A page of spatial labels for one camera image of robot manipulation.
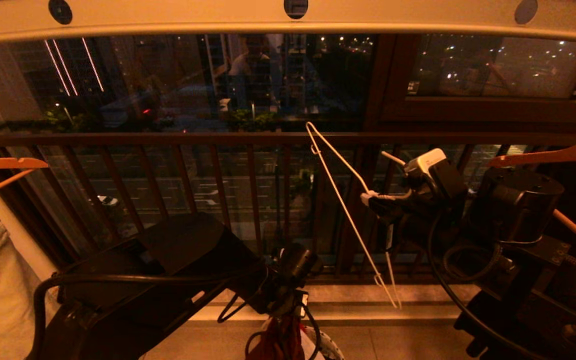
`red cloth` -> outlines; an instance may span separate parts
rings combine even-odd
[[[281,322],[273,318],[246,360],[306,360],[300,331],[300,321],[295,316],[285,315]]]

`wooden hanger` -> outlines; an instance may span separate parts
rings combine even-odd
[[[519,166],[521,164],[562,163],[576,162],[576,144],[569,148],[556,151],[519,153],[517,155],[503,155],[494,157],[488,163],[489,167]],[[559,210],[553,211],[553,216],[569,228],[576,235],[576,223],[562,214]]]
[[[45,161],[30,157],[22,157],[20,159],[14,157],[0,157],[0,169],[26,169],[0,182],[0,189],[10,183],[16,182],[37,169],[46,167],[48,167],[48,164]]]

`white wire hanger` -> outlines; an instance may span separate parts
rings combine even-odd
[[[395,276],[393,273],[393,264],[391,264],[391,257],[389,255],[388,251],[386,251],[386,262],[388,264],[388,272],[390,273],[390,280],[391,280],[393,294],[391,294],[391,292],[386,287],[386,283],[384,282],[384,278],[382,278],[382,274],[379,272],[379,269],[377,269],[377,266],[375,265],[375,262],[374,262],[372,256],[370,255],[370,252],[368,251],[368,248],[366,247],[366,244],[364,243],[364,240],[362,239],[362,236],[359,233],[357,226],[355,225],[355,221],[353,220],[352,216],[350,216],[350,212],[348,211],[348,208],[346,207],[346,204],[344,203],[344,199],[342,198],[341,194],[339,193],[339,189],[338,189],[338,187],[337,187],[337,185],[336,185],[336,183],[332,177],[332,174],[330,173],[328,165],[326,164],[326,160],[324,160],[324,157],[322,155],[322,151],[320,150],[319,146],[317,145],[317,141],[315,141],[315,137],[313,136],[313,132],[324,142],[324,144],[326,144],[328,146],[328,148],[330,150],[332,150],[332,152],[339,158],[339,160],[341,160],[341,162],[343,162],[343,164],[354,174],[354,176],[361,183],[361,186],[363,187],[365,194],[368,195],[368,198],[370,196],[378,196],[379,198],[384,198],[384,199],[389,199],[390,197],[392,197],[394,200],[394,198],[397,198],[397,199],[405,198],[405,197],[409,196],[410,192],[408,194],[403,195],[403,196],[392,196],[392,195],[377,194],[377,192],[368,189],[368,186],[366,185],[366,182],[364,181],[362,176],[344,159],[344,157],[336,150],[336,148],[330,142],[328,142],[326,140],[326,137],[324,137],[322,135],[322,133],[318,132],[315,125],[313,125],[313,123],[311,123],[310,121],[308,121],[306,123],[306,131],[308,132],[308,136],[310,136],[310,141],[312,142],[312,144],[310,146],[310,150],[312,151],[312,153],[314,155],[317,155],[319,157],[319,160],[321,161],[321,164],[322,164],[324,170],[326,171],[327,177],[330,180],[330,184],[332,185],[332,187],[334,189],[334,193],[336,194],[336,197],[339,199],[339,203],[341,203],[341,207],[343,208],[343,212],[345,212],[345,216],[348,218],[348,221],[350,221],[350,225],[352,225],[352,230],[354,230],[354,234],[357,235],[357,239],[359,240],[359,244],[361,244],[361,248],[363,249],[363,252],[365,253],[366,257],[368,258],[368,261],[370,262],[370,266],[372,266],[372,269],[374,270],[375,283],[379,287],[383,288],[384,292],[386,292],[386,295],[388,296],[388,299],[390,300],[390,303],[392,304],[392,306],[395,309],[402,309],[402,301],[400,300],[400,297],[397,293],[397,285],[395,284]],[[390,158],[391,160],[393,160],[394,162],[397,162],[398,164],[400,164],[402,166],[404,166],[406,164],[406,162],[404,162],[403,160],[401,160],[398,157],[390,155],[390,153],[382,152],[382,155],[385,155],[386,157]]]

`wooden window frame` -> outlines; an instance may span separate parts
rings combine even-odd
[[[576,96],[407,96],[422,36],[380,35],[364,130],[576,133]]]

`clothes hanger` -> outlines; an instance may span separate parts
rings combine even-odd
[[[503,155],[494,157],[488,163],[489,167],[518,166],[521,164],[536,163],[562,163],[576,162],[576,144],[563,150],[519,153],[517,155]],[[562,214],[559,210],[553,211],[553,216],[569,228],[576,235],[576,223]]]
[[[22,157],[20,159],[14,157],[0,157],[0,169],[26,169],[0,182],[0,189],[10,183],[16,182],[37,169],[47,167],[48,164],[45,161],[33,159],[31,157]]]

